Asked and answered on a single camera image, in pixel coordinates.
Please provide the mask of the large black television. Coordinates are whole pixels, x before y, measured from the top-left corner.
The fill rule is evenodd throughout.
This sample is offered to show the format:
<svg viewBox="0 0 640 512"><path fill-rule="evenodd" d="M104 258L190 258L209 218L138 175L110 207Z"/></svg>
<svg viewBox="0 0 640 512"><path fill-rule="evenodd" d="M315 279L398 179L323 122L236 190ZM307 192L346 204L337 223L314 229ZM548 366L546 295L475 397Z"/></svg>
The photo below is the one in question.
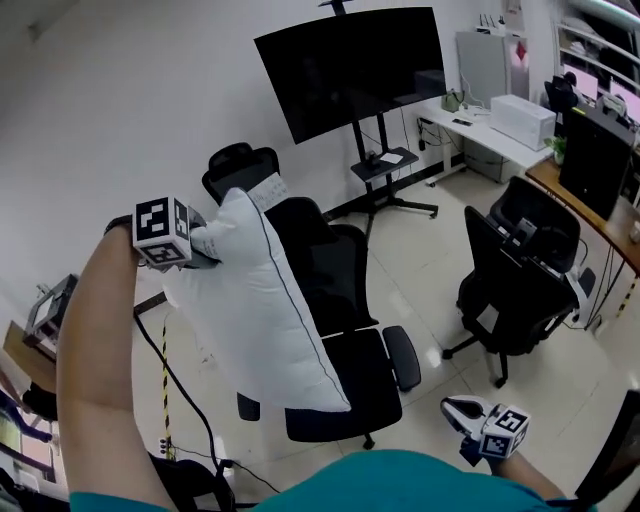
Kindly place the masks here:
<svg viewBox="0 0 640 512"><path fill-rule="evenodd" d="M297 144L446 92L430 7L319 19L255 45Z"/></svg>

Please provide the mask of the white desk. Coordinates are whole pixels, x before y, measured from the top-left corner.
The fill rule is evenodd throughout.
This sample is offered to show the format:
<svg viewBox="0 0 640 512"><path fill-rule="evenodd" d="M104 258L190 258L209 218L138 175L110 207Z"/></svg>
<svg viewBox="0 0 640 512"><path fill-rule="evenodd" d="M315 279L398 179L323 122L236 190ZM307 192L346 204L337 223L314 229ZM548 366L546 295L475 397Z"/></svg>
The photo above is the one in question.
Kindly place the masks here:
<svg viewBox="0 0 640 512"><path fill-rule="evenodd" d="M471 127L452 123L454 118L465 119L474 123ZM428 100L422 113L418 116L418 126L422 134L429 134L435 142L439 142L442 152L443 169L425 179L425 184L434 187L438 181L453 174L472 170L492 171L487 175L492 181L503 184L511 177L522 174L553 155L552 149L545 147L534 151L518 141L496 131L488 123L487 116L477 116L473 120L460 117L458 113L450 113L441 108L440 100ZM480 163L471 157L463 157L462 163L453 163L453 154L464 154L465 143L473 143L486 151L495 153L494 161L485 160Z"/></svg>

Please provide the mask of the person's right forearm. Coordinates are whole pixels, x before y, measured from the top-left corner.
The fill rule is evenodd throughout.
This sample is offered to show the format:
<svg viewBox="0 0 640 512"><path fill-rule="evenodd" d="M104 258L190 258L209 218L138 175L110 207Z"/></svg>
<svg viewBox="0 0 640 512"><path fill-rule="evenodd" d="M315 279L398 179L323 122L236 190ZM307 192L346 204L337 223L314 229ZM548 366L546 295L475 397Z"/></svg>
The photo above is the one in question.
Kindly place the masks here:
<svg viewBox="0 0 640 512"><path fill-rule="evenodd" d="M505 459L487 458L487 462L494 476L512 480L532 491L544 500L564 499L565 494L560 488L538 471L519 452L515 452Z"/></svg>

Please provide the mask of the wooden desk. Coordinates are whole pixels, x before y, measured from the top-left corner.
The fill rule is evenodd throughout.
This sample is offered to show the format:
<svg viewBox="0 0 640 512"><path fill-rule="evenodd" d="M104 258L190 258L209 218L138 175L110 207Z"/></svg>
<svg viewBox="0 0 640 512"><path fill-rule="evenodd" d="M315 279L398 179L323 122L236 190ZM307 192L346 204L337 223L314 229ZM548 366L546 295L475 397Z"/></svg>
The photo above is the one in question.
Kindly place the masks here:
<svg viewBox="0 0 640 512"><path fill-rule="evenodd" d="M630 238L635 223L640 222L640 212L626 198L619 197L609 218L602 218L560 184L560 169L552 159L536 164L525 176L585 221L609 246L596 298L584 326L584 330L597 329L606 322L602 308L625 267L633 272L633 279L616 313L624 310L634 290L640 290L640 242L633 243Z"/></svg>

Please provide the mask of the grey box device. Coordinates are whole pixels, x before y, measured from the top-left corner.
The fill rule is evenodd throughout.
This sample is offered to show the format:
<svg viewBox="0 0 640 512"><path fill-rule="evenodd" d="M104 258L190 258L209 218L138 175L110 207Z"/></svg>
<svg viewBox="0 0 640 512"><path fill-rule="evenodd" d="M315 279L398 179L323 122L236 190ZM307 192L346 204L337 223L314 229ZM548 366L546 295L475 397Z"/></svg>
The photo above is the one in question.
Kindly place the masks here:
<svg viewBox="0 0 640 512"><path fill-rule="evenodd" d="M71 296L78 283L76 274L69 274L40 297L32 307L26 323L23 343L36 347L42 341L56 342Z"/></svg>

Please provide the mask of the white shelving unit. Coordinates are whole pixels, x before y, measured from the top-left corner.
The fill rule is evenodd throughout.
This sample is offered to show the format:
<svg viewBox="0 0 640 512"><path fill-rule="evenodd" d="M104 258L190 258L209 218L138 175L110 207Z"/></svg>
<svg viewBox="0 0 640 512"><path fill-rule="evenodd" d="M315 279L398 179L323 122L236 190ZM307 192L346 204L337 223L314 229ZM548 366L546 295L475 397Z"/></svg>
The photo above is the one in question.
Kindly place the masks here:
<svg viewBox="0 0 640 512"><path fill-rule="evenodd" d="M560 0L556 67L595 76L640 96L640 0Z"/></svg>

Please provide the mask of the light grey cabinet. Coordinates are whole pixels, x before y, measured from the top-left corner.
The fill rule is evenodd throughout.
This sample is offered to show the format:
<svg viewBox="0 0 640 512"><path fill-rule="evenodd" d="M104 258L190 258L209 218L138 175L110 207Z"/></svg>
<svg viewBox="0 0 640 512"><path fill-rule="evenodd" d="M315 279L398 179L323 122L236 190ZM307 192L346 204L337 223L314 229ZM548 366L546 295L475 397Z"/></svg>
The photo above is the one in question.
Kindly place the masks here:
<svg viewBox="0 0 640 512"><path fill-rule="evenodd" d="M489 110L491 99L510 92L510 69L504 35L456 33L460 84L465 100Z"/></svg>

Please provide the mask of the white pillow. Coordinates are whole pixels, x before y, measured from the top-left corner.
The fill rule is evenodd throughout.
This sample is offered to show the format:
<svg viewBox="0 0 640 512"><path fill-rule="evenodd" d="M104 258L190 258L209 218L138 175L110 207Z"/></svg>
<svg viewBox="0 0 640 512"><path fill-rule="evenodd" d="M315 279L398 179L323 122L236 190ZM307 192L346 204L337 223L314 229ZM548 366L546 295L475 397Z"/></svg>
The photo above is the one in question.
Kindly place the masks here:
<svg viewBox="0 0 640 512"><path fill-rule="evenodd" d="M162 282L231 387L279 408L349 411L280 239L250 195L230 189L192 237L218 265L172 268Z"/></svg>

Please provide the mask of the black television stand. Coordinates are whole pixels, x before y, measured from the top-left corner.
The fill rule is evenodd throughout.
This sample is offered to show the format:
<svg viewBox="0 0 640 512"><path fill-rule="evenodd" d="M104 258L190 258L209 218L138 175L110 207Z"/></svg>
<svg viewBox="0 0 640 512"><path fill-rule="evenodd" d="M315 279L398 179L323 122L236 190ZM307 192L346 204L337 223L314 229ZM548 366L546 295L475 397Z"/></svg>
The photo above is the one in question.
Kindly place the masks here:
<svg viewBox="0 0 640 512"><path fill-rule="evenodd" d="M366 240L370 238L376 215L385 208L394 207L426 212L431 219L435 219L439 213L437 205L407 201L396 196L392 174L405 167L411 167L419 158L404 147L391 149L389 147L384 114L378 113L376 121L381 146L379 154L365 151L364 132L360 127L360 122L354 121L352 123L360 161L351 166L351 171L365 185L366 193L363 198L358 199L358 205L352 207L349 212L362 213L367 216L364 230ZM381 161L380 156L386 152L401 154L403 160L396 165Z"/></svg>

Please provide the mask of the yellow black floor tape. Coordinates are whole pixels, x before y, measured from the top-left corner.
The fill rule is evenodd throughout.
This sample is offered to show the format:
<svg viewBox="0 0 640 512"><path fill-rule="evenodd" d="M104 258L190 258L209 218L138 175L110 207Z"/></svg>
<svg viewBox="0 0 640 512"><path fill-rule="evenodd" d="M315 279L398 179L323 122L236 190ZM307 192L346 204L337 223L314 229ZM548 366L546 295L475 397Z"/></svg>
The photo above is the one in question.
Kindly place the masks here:
<svg viewBox="0 0 640 512"><path fill-rule="evenodd" d="M165 427L165 437L171 437L170 415L169 415L169 408L168 408L169 372L168 372L168 367L166 365L166 361L167 361L166 322L163 322L163 328L162 328L161 355L162 355L162 358L163 358L162 400L163 400L163 419L164 419L164 427Z"/></svg>

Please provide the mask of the person's left forearm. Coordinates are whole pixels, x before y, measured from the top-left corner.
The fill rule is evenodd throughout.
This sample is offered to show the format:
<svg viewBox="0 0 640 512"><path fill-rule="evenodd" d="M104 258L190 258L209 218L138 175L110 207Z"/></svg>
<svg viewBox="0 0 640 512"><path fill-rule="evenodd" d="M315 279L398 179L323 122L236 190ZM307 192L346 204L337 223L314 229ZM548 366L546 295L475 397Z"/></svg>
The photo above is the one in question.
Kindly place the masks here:
<svg viewBox="0 0 640 512"><path fill-rule="evenodd" d="M135 421L132 323L139 257L127 225L98 243L63 319L56 363L59 435L71 495L175 508Z"/></svg>

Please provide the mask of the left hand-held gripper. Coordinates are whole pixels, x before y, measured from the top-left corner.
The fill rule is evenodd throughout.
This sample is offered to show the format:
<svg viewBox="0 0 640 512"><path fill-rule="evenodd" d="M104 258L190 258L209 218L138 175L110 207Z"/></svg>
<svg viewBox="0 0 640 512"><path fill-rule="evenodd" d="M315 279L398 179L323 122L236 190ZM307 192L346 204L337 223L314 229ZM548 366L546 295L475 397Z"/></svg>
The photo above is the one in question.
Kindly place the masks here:
<svg viewBox="0 0 640 512"><path fill-rule="evenodd" d="M199 212L175 196L138 203L133 212L133 247L150 268L212 269L221 261L191 249L191 228L206 225Z"/></svg>

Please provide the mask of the small potted plant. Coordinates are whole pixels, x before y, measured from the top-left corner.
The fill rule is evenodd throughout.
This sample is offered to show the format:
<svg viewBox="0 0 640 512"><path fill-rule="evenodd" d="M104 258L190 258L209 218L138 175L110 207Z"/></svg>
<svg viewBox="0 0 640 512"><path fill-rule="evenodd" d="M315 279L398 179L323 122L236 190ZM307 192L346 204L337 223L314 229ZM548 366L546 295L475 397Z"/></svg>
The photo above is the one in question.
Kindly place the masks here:
<svg viewBox="0 0 640 512"><path fill-rule="evenodd" d="M554 161L559 167L561 167L564 163L566 154L566 138L563 136L553 136L545 138L544 143L547 147L553 150Z"/></svg>

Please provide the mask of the white router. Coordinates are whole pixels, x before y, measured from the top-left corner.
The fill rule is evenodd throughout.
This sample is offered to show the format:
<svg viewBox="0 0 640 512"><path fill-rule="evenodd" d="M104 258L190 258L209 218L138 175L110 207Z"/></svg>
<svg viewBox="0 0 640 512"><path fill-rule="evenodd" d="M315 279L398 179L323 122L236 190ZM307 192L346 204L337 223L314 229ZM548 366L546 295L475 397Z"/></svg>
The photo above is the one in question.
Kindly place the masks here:
<svg viewBox="0 0 640 512"><path fill-rule="evenodd" d="M481 34L504 35L506 33L506 22L502 15L497 20L486 13L479 15L479 23L475 27L475 31Z"/></svg>

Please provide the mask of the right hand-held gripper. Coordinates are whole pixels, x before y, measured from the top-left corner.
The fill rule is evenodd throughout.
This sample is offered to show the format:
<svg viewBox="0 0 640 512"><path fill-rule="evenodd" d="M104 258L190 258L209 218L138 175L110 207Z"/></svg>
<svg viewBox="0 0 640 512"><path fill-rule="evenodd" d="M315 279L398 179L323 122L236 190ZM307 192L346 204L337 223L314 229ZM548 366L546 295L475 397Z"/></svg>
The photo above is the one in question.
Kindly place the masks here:
<svg viewBox="0 0 640 512"><path fill-rule="evenodd" d="M528 413L513 405L499 404L493 409L492 403L479 396L456 395L440 402L442 414L457 432L479 436L477 440L465 438L460 448L460 454L472 466L481 459L508 459L527 435ZM481 417L488 417L482 427Z"/></svg>

